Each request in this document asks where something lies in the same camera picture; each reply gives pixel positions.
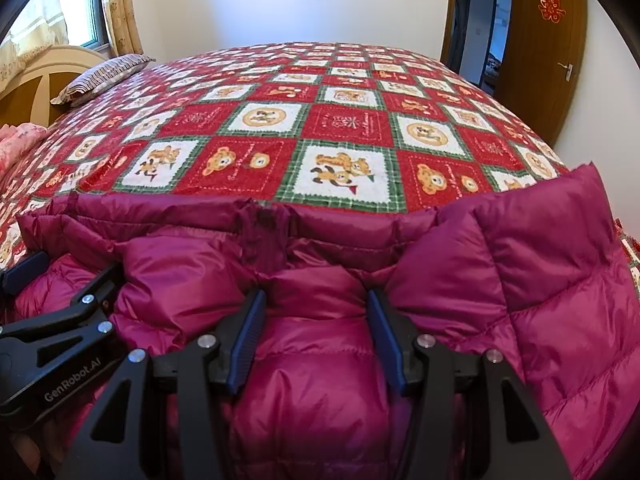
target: purple puffer jacket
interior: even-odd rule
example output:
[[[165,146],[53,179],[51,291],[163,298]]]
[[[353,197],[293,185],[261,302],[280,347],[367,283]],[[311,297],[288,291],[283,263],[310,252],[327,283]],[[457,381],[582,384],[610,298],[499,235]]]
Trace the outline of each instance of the purple puffer jacket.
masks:
[[[226,410],[241,479],[390,477],[410,406],[390,393],[373,352],[372,286],[451,348],[501,349],[578,480],[640,399],[640,306],[593,166],[404,216],[72,194],[19,222],[28,248],[56,261],[16,316],[64,307],[122,261],[112,321],[129,347],[153,354],[181,348],[251,286],[264,288],[255,363]],[[67,438],[89,405],[60,417]]]

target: wooden door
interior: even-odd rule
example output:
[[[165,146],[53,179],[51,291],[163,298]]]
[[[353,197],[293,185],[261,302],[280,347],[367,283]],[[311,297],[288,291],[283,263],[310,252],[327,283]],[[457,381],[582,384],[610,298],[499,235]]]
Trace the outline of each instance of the wooden door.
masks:
[[[586,30],[587,0],[513,0],[494,97],[551,146],[571,105]]]

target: wooden headboard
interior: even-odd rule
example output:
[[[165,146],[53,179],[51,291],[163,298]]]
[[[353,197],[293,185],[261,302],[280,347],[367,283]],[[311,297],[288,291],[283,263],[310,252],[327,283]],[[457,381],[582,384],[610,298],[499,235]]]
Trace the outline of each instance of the wooden headboard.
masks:
[[[49,101],[79,74],[103,61],[100,54],[81,46],[52,46],[44,51],[0,94],[0,126],[49,126],[68,111],[68,105],[52,106]]]

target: sheer curtain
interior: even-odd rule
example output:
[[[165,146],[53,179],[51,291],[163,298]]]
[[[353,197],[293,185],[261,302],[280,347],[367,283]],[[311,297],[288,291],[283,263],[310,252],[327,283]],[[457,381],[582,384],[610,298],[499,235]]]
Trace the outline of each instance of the sheer curtain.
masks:
[[[133,0],[102,0],[102,8],[113,53],[116,56],[144,54],[133,13]]]
[[[30,0],[0,44],[0,92],[38,54],[68,43],[60,0]]]

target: bedspread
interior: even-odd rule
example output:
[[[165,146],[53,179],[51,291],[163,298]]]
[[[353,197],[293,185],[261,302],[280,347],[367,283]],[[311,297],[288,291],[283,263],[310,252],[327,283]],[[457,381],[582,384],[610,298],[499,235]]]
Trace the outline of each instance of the bedspread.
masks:
[[[0,182],[0,269],[24,254],[15,215],[71,190],[401,213],[567,172],[441,63],[360,44],[264,44],[156,66],[50,132]]]

